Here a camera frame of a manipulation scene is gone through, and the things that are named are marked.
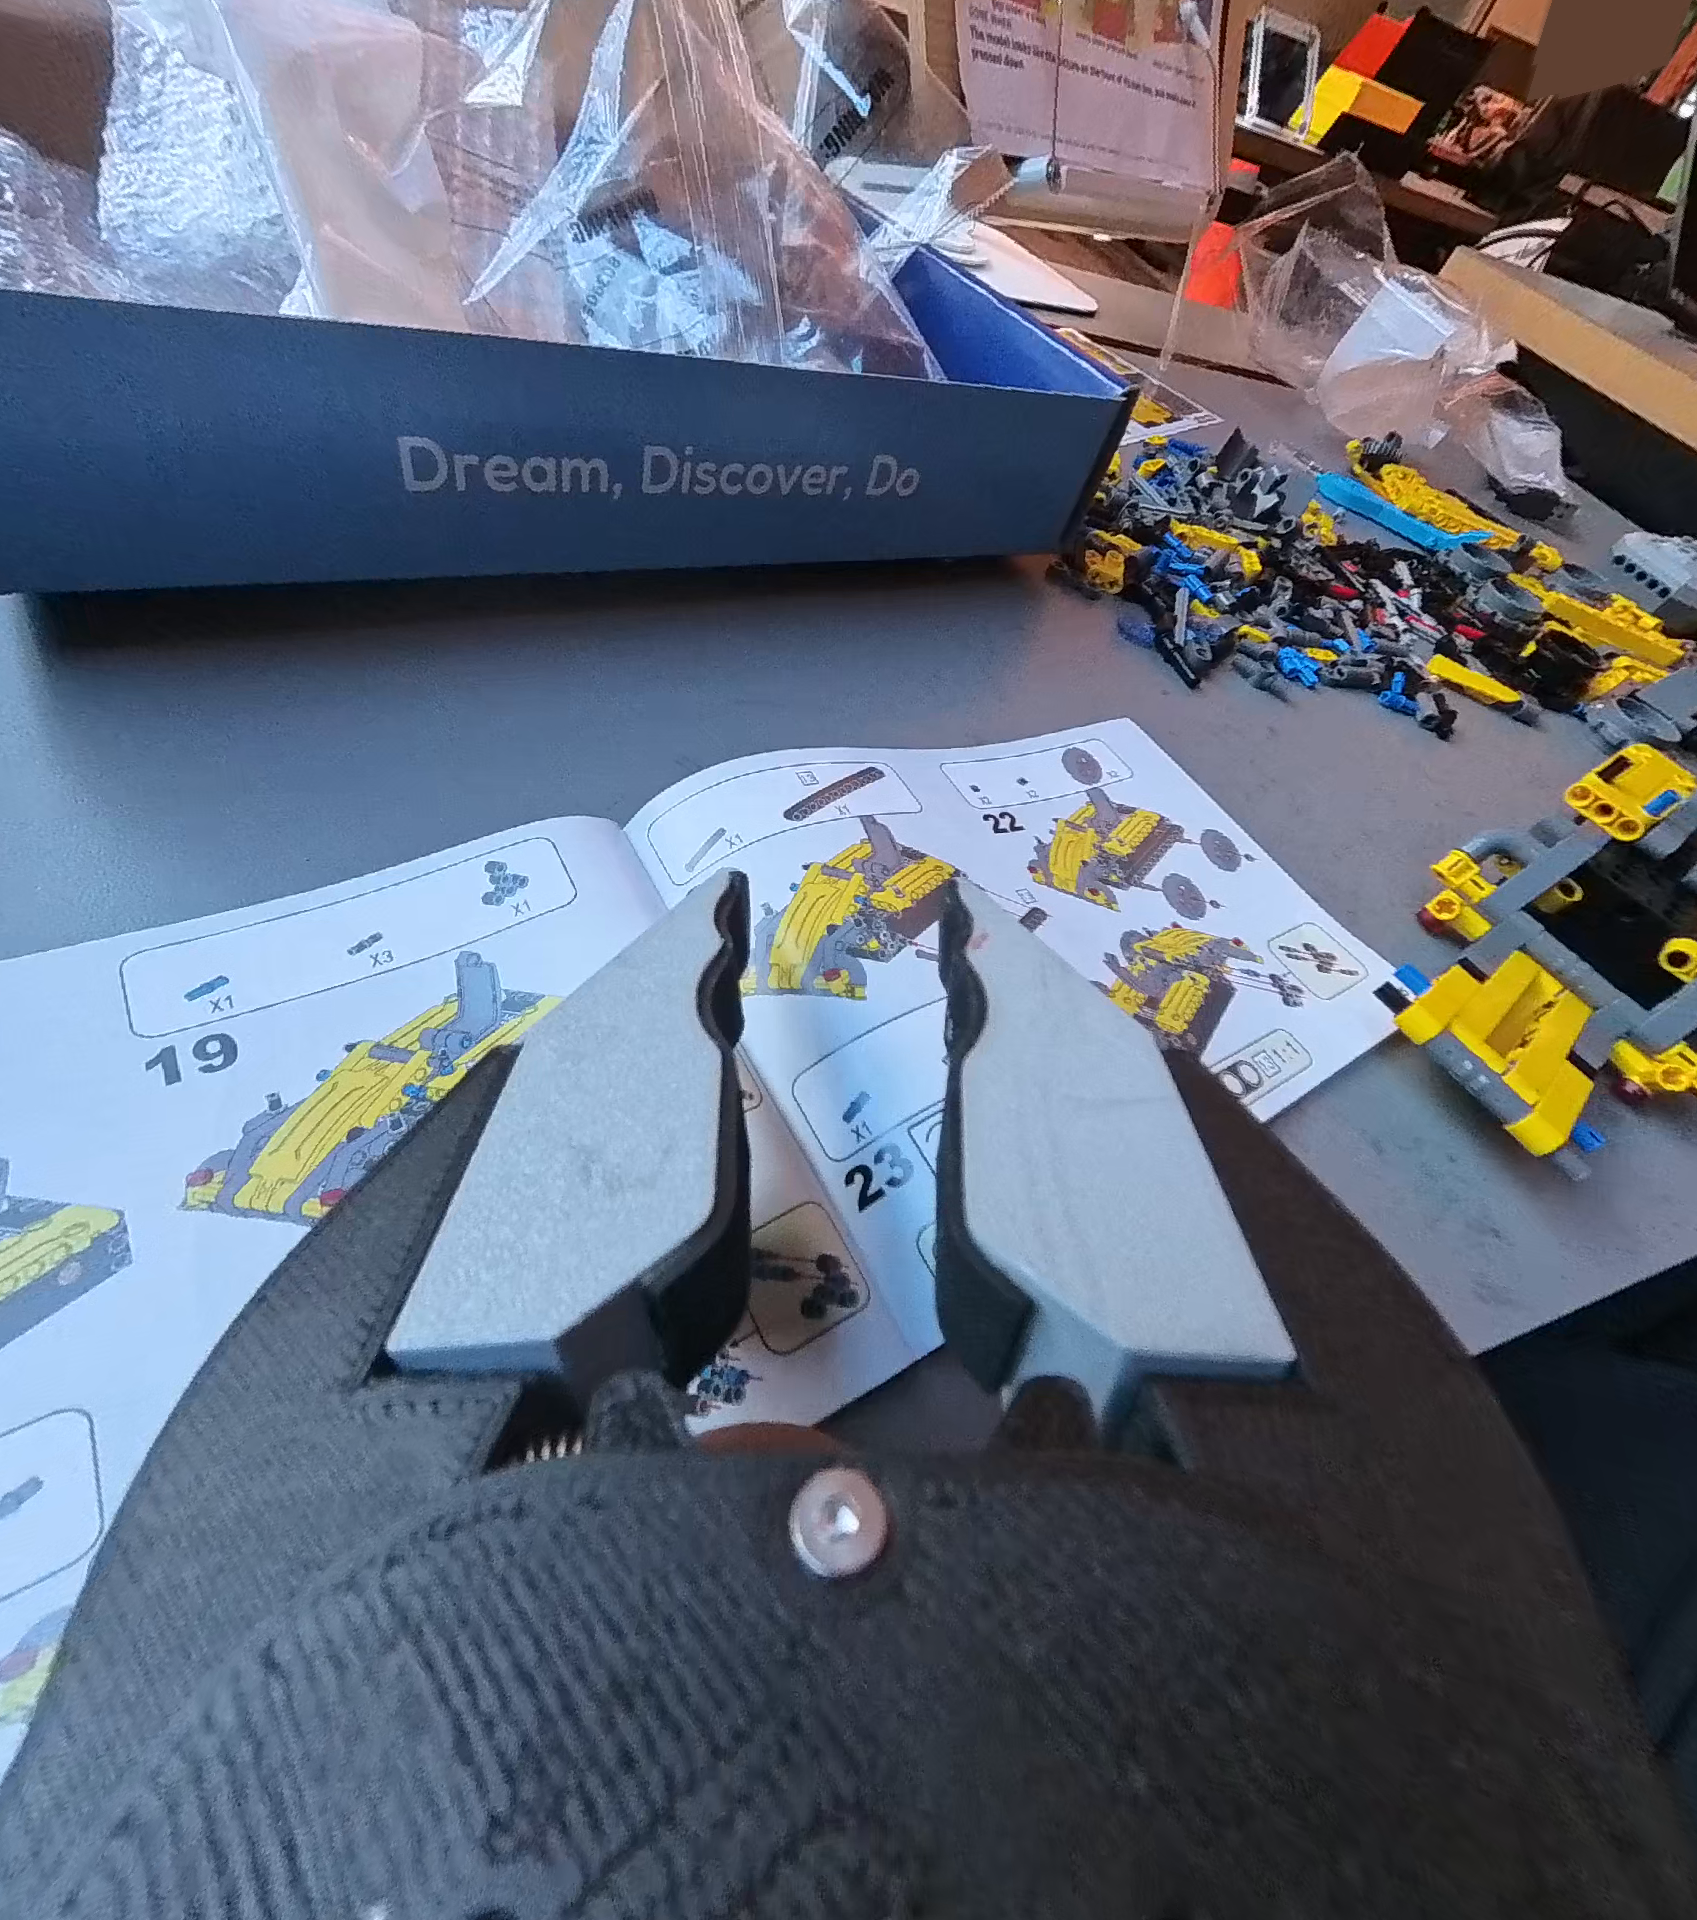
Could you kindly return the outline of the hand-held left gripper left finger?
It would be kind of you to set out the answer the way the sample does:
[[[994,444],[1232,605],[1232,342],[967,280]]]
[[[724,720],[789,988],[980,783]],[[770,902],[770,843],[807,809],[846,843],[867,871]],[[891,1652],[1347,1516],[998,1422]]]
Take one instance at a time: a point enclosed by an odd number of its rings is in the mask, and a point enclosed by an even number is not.
[[[738,1041],[749,881],[722,869],[524,1035],[386,1337],[405,1374],[682,1388],[750,1285]]]

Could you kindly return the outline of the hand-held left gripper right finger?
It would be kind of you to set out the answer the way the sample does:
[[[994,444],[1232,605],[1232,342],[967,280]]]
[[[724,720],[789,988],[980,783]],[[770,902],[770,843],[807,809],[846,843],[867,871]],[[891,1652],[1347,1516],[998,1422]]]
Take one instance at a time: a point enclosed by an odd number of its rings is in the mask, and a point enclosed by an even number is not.
[[[1297,1347],[1170,1061],[961,878],[941,923],[935,1300],[1004,1409],[1076,1392],[1115,1442],[1162,1379],[1267,1385]]]

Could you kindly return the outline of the pile of small building pieces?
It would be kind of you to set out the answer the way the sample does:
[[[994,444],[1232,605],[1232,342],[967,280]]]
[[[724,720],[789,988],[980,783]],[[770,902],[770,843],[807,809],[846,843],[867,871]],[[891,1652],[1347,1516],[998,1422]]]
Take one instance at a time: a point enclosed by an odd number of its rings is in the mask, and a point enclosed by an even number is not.
[[[1507,608],[1515,564],[1488,545],[1424,552],[1316,496],[1316,475],[1234,431],[1208,445],[1149,434],[1117,453],[1084,528],[1049,566],[1053,583],[1117,605],[1117,629],[1199,689],[1225,668],[1274,697],[1364,694],[1436,738],[1462,707],[1436,685],[1433,654],[1517,687],[1506,714],[1536,725],[1543,702],[1524,656],[1533,615]]]

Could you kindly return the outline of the instruction booklet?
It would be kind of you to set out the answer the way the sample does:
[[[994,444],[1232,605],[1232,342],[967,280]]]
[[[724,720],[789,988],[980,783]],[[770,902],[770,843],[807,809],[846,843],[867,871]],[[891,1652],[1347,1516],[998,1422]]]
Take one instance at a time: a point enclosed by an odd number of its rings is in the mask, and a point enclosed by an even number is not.
[[[134,1470],[290,1245],[707,875],[749,881],[749,1308],[697,1427],[939,1346],[939,919],[972,879],[1271,1117],[1389,964],[1139,723],[730,760],[240,911],[0,964],[0,1776]]]

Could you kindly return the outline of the partly built yellow vehicle model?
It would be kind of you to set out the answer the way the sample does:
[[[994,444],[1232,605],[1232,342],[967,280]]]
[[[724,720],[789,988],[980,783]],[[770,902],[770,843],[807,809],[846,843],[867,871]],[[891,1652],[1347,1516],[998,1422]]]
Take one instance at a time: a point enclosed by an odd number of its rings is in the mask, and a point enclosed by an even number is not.
[[[1609,749],[1531,827],[1433,864],[1420,919],[1460,941],[1380,988],[1396,1027],[1529,1155],[1584,1180],[1599,1092],[1697,1098],[1697,776]]]

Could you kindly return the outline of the blue cardboard kit box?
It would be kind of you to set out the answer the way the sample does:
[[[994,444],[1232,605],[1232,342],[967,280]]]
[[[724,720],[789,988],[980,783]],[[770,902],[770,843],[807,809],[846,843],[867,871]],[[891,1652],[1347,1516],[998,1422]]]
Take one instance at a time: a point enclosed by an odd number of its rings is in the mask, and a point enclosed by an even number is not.
[[[850,204],[941,379],[0,291],[0,593],[1061,549],[1138,379]]]

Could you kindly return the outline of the clear plastic bag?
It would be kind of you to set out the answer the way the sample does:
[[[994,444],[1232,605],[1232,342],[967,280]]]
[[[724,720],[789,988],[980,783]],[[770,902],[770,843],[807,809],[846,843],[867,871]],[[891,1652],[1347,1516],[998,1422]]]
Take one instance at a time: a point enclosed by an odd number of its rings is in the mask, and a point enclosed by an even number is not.
[[[1514,344],[1475,304],[1408,264],[1396,241],[1394,250],[1396,268],[1364,318],[1317,379],[1295,389],[1358,440],[1401,434],[1418,450],[1455,440],[1480,467],[1491,447],[1555,444],[1563,460],[1553,416],[1503,367]]]

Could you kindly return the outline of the pale sign stand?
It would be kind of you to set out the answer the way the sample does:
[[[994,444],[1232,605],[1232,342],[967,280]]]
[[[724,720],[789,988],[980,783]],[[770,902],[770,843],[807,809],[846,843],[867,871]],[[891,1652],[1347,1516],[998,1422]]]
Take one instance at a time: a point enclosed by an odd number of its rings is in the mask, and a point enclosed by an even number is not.
[[[1065,264],[1097,261],[1129,278],[1115,261],[1144,268],[1145,286],[1165,286],[1175,300],[1182,268],[1199,233],[1220,215],[1234,164],[1236,107],[1244,76],[1249,4],[1225,4],[1227,49],[1220,91],[1220,172],[1216,186],[1198,193],[1151,181],[1061,165],[1056,160],[1006,155],[972,130],[960,90],[958,4],[880,4],[884,21],[898,28],[909,54],[909,80],[921,104],[961,107],[967,142],[981,149],[978,167],[960,181],[966,204],[955,214],[942,252],[994,290],[1029,309],[1065,324],[1100,314],[1095,281],[1084,281]]]

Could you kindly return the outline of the clear plastic bags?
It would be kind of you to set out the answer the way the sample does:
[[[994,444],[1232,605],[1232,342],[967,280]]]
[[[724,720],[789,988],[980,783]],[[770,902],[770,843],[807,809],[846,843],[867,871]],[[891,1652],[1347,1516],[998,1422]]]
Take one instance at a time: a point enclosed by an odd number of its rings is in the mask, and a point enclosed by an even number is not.
[[[842,186],[964,130],[879,4],[215,6],[307,274],[272,318],[941,379]]]

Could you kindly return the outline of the pale adjoining table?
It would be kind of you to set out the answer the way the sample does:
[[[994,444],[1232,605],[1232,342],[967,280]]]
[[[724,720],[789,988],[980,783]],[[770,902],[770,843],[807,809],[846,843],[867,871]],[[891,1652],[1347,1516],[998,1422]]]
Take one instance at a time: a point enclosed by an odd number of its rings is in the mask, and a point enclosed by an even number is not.
[[[1289,214],[1294,202],[1324,197],[1302,188],[1373,183],[1389,219],[1400,181],[1372,181],[1356,155],[1332,155],[1263,193],[1255,215]],[[1100,314],[1091,334],[1124,348],[1170,348],[1174,362],[1242,372],[1287,382],[1302,391],[1299,372],[1265,363],[1254,342],[1244,291],[1236,306],[1182,301],[1171,319],[1171,291],[1134,278],[1144,268],[1089,260],[1063,264],[1080,280],[1095,281]],[[1581,471],[1612,505],[1650,508],[1651,520],[1685,503],[1697,528],[1697,339],[1679,332],[1664,312],[1581,286],[1552,272],[1517,265],[1482,247],[1451,250],[1438,290],[1462,300],[1485,324],[1490,348],[1514,344],[1511,366],[1538,377],[1543,400],[1565,402],[1560,413],[1568,447]]]

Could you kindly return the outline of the printed paper sheet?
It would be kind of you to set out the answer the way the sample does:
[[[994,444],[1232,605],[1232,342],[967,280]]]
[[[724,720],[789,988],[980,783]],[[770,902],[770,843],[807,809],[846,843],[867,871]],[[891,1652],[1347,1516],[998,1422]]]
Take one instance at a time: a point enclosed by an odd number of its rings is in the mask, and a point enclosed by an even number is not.
[[[960,2],[960,90],[986,145],[1206,193],[1227,49],[1218,2]]]

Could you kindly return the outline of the bubble wrap sheet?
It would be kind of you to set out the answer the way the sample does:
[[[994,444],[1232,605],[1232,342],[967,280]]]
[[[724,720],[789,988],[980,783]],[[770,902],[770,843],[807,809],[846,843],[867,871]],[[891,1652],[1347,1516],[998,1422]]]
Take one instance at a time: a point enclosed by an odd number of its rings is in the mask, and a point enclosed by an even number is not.
[[[215,4],[0,4],[0,291],[305,314]]]

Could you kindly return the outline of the red yellow black boxes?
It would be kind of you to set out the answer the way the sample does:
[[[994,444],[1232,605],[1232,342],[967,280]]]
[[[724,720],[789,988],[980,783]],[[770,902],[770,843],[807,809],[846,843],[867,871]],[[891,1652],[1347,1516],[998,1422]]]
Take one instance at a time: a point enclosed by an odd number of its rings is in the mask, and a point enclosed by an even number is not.
[[[1289,130],[1324,145],[1341,120],[1359,132],[1427,142],[1482,74],[1482,35],[1421,7],[1410,15],[1373,12],[1316,81]]]

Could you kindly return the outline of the yellow long frame beam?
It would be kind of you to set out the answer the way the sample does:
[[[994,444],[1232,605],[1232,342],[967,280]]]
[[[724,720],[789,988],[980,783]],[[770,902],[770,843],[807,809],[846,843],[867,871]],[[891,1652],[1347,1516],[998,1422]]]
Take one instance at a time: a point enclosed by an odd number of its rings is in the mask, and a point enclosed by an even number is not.
[[[1440,487],[1420,467],[1389,452],[1372,458],[1364,444],[1356,444],[1349,458],[1356,475],[1385,503],[1443,533],[1466,539],[1482,535],[1477,545],[1506,554],[1515,566],[1557,572],[1565,564],[1553,543],[1521,533],[1482,511],[1460,491]]]

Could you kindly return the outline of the small picture frame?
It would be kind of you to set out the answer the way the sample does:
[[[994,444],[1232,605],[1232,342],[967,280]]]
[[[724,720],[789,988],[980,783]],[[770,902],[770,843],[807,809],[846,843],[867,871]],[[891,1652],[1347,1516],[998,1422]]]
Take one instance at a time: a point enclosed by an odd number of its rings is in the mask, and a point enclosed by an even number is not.
[[[1324,65],[1324,33],[1313,20],[1261,6],[1246,32],[1237,126],[1306,142]]]

